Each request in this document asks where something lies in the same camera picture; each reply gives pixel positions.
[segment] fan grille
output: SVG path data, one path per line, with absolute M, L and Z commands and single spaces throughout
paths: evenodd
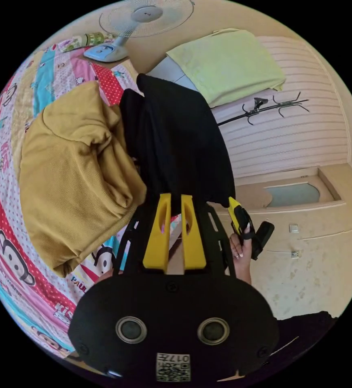
M 132 14 L 143 7 L 159 7 L 158 19 L 147 23 L 133 20 Z M 174 29 L 190 18 L 191 0 L 124 0 L 111 6 L 99 17 L 100 27 L 113 36 L 143 38 Z

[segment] bedspread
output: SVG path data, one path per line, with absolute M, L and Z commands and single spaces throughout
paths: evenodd
M 0 299 L 22 330 L 43 348 L 65 358 L 75 307 L 94 282 L 111 269 L 123 228 L 66 278 L 47 268 L 32 246 L 19 200 L 21 147 L 26 132 L 48 104 L 78 84 L 97 80 L 101 97 L 119 103 L 124 89 L 138 91 L 129 62 L 113 69 L 80 59 L 85 48 L 61 53 L 57 45 L 28 58 L 0 95 Z M 171 232 L 180 223 L 173 220 Z M 128 247 L 124 252 L 126 261 Z

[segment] yellow bracket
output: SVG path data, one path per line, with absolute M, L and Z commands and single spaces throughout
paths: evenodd
M 192 196 L 181 196 L 182 241 L 184 270 L 199 270 L 206 266 L 199 226 L 193 208 Z
M 143 265 L 146 269 L 167 272 L 169 233 L 171 223 L 171 194 L 161 194 L 152 232 L 146 247 Z
M 237 217 L 234 214 L 234 209 L 238 206 L 241 206 L 241 204 L 232 197 L 229 197 L 229 203 L 230 203 L 230 207 L 227 210 L 230 214 L 234 227 L 237 230 L 237 233 L 239 233 L 240 224 L 238 223 Z

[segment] electric fan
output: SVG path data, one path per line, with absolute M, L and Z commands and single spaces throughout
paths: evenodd
M 94 46 L 84 56 L 100 62 L 115 62 L 127 57 L 129 38 L 143 38 L 174 29 L 190 18 L 191 0 L 124 0 L 99 17 L 100 27 L 116 36 L 111 43 Z

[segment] screw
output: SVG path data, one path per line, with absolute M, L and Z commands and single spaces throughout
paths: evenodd
M 179 290 L 179 286 L 175 282 L 168 282 L 166 289 L 168 292 L 177 292 Z
M 84 355 L 87 355 L 90 353 L 89 349 L 87 348 L 87 346 L 85 344 L 79 345 L 78 352 L 81 354 L 84 354 Z
M 263 346 L 258 352 L 257 352 L 257 357 L 258 358 L 263 358 L 268 354 L 268 348 L 266 346 Z

